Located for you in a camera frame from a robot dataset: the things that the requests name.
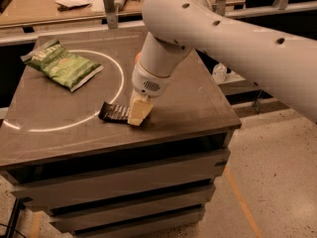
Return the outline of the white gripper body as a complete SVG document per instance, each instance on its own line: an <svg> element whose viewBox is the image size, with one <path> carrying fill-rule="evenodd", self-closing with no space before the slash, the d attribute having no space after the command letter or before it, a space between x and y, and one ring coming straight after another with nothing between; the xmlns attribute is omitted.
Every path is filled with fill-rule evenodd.
<svg viewBox="0 0 317 238"><path fill-rule="evenodd" d="M143 66L137 62L132 73L132 83L134 90L150 98L163 95L171 77L158 77L146 71Z"/></svg>

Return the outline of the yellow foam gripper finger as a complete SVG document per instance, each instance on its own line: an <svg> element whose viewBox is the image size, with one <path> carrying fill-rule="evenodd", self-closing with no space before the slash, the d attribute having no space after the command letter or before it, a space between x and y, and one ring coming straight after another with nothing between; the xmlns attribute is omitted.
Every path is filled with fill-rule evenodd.
<svg viewBox="0 0 317 238"><path fill-rule="evenodd" d="M130 99L130 113L128 123L133 126L140 126L153 109L153 103L148 95L132 91Z"/></svg>

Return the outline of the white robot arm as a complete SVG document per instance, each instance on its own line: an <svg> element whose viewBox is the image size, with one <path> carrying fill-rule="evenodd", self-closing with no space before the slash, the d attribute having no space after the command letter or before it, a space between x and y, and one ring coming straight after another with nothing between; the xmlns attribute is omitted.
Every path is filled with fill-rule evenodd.
<svg viewBox="0 0 317 238"><path fill-rule="evenodd" d="M255 82L317 122L317 42L215 14L208 0L145 0L148 34L135 65L133 94L162 95L192 49Z"/></svg>

